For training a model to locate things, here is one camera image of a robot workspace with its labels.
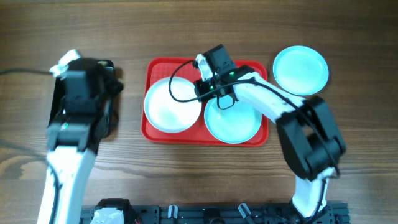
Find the light blue plate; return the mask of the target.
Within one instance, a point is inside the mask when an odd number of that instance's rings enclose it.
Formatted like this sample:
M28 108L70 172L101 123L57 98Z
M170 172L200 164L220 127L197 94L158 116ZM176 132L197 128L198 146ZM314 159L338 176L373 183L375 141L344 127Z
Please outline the light blue plate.
M204 110L204 121L210 134L227 144L249 141L259 131L262 114L253 106L225 96L209 100Z
M299 96L314 95L323 90L330 77L325 58L303 45L281 50L274 59L272 71L281 88Z

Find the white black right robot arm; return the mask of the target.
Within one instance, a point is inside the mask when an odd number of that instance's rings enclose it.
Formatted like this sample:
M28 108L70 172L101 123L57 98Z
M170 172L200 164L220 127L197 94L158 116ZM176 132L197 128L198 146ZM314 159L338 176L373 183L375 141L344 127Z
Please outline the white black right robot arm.
M338 162L346 151L336 121L324 99L291 95L265 81L252 67L231 60L224 45L198 54L193 66L199 101L230 96L253 106L277 128L284 159L296 175L292 204L310 223L326 207L330 179L338 178Z

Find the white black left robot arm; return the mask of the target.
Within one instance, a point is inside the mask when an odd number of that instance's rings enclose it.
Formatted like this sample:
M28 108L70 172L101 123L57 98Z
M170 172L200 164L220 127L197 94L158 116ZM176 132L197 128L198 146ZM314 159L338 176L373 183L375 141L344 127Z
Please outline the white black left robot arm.
M47 173L38 223L78 223L100 142L118 123L124 85L110 60L71 60L55 77L47 126Z

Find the white round plate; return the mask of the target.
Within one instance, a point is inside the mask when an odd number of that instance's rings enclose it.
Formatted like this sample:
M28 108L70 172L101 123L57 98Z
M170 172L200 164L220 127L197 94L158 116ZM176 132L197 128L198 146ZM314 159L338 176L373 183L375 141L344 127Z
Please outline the white round plate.
M187 130L200 116L202 103L177 102L196 97L194 85L182 77L162 78L147 91L144 98L144 113L155 129L165 133L180 133Z

